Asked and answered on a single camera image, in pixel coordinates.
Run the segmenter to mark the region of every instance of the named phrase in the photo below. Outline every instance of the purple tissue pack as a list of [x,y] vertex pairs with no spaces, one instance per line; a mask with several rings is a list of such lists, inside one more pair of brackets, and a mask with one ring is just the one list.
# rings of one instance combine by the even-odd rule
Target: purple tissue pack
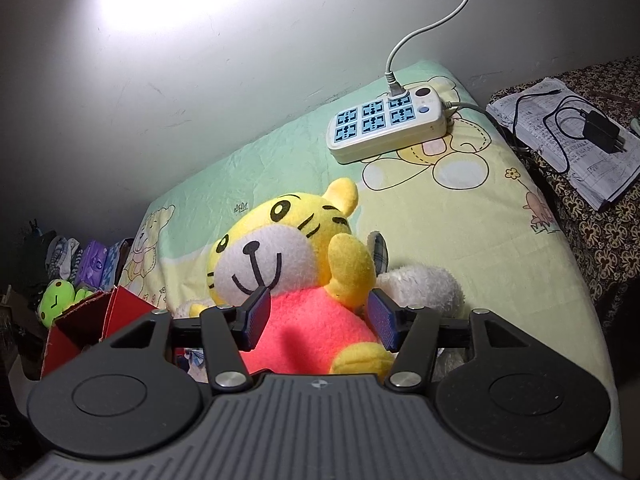
[[107,259],[107,247],[98,242],[92,240],[82,253],[82,259],[80,260],[80,267],[74,286],[78,288],[78,285],[88,285],[89,287],[100,287],[100,280],[102,279],[102,271],[104,270],[104,263]]

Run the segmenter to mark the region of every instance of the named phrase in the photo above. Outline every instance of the white wall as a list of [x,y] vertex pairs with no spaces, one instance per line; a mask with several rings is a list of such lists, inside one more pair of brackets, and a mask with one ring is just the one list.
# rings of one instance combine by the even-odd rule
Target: white wall
[[[33,217],[83,242],[132,235],[149,201],[379,78],[400,37],[458,2],[0,0],[4,243]],[[471,0],[402,49],[395,68],[437,60],[485,102],[511,84],[640,54],[639,9]]]

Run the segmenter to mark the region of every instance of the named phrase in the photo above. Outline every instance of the red cardboard box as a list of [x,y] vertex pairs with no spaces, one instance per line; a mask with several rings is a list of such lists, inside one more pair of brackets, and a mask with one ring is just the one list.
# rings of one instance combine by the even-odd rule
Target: red cardboard box
[[41,378],[154,308],[121,286],[73,305],[49,330]]

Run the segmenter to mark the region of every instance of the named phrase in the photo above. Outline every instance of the bed sheet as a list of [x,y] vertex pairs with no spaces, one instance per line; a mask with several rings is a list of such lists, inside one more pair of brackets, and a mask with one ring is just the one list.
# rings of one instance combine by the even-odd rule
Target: bed sheet
[[[398,73],[428,81],[449,101],[473,102],[443,67]],[[211,244],[246,211],[274,196],[322,194],[348,176],[360,205],[350,218],[364,240],[385,237],[390,268],[446,267],[462,284],[466,311],[485,307],[594,374],[612,400],[598,454],[622,466],[617,395],[589,291],[542,193],[489,121],[450,117],[442,139],[361,162],[337,164],[325,144],[331,117],[385,91],[384,80],[323,105],[242,147],[155,200],[134,240],[120,284],[159,308],[207,298]]]

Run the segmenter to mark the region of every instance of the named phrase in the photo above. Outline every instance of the white power strip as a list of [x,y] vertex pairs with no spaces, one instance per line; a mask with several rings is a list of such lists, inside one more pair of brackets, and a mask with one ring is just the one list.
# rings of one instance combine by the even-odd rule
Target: white power strip
[[425,84],[404,96],[383,96],[336,114],[326,131],[326,145],[335,160],[349,164],[446,133],[440,97]]

